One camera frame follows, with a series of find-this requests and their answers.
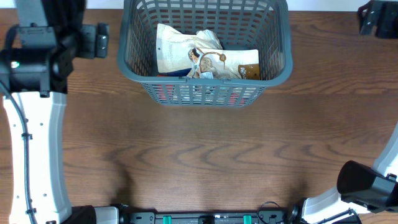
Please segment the beige paper bag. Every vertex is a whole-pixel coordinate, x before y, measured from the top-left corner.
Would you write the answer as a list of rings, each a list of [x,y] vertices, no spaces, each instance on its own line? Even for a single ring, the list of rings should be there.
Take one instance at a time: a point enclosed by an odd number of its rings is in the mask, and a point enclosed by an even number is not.
[[[157,26],[156,58],[160,73],[186,70],[192,67],[188,52],[196,47],[196,35],[188,35],[164,24]]]
[[[216,77],[216,69],[211,59],[205,57],[200,49],[222,50],[222,46],[213,31],[198,31],[193,38],[193,48],[188,52],[188,57],[193,65],[187,77],[214,79]]]

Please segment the brown white snack pouch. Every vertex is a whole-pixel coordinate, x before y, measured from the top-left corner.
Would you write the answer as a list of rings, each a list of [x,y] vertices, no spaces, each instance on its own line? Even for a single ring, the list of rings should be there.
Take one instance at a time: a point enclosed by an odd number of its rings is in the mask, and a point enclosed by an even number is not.
[[[192,69],[187,77],[201,79],[260,80],[258,50],[193,48],[188,53]]]

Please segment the orange spaghetti packet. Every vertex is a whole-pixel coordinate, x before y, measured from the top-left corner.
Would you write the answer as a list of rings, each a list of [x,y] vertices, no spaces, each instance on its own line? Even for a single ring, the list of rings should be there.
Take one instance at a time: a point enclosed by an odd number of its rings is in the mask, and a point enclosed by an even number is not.
[[[145,84],[143,87],[160,104],[205,106],[244,106],[256,90],[204,84]]]

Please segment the Kleenex tissue multipack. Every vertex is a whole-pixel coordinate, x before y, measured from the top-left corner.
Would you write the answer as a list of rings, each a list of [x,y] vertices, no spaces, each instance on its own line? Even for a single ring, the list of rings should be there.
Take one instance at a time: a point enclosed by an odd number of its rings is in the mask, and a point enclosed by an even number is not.
[[[176,70],[171,72],[160,72],[157,76],[158,77],[186,77],[190,72],[191,68],[183,69],[183,70]]]

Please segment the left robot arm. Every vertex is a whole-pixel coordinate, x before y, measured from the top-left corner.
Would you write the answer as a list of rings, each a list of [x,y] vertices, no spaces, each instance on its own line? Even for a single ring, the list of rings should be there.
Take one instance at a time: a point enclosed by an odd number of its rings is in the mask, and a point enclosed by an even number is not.
[[[117,223],[115,207],[74,207],[63,171],[62,125],[75,58],[105,58],[109,27],[85,25],[85,0],[18,0],[1,50],[11,131],[10,223]]]

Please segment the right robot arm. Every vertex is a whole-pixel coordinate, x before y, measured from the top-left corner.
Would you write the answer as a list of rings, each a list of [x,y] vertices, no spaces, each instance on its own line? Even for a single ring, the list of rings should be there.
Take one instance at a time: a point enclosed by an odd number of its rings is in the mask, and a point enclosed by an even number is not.
[[[359,34],[397,38],[397,1],[371,0],[357,11]],[[335,187],[292,208],[287,223],[360,223],[360,214],[397,212],[397,132],[369,167],[348,161]]]

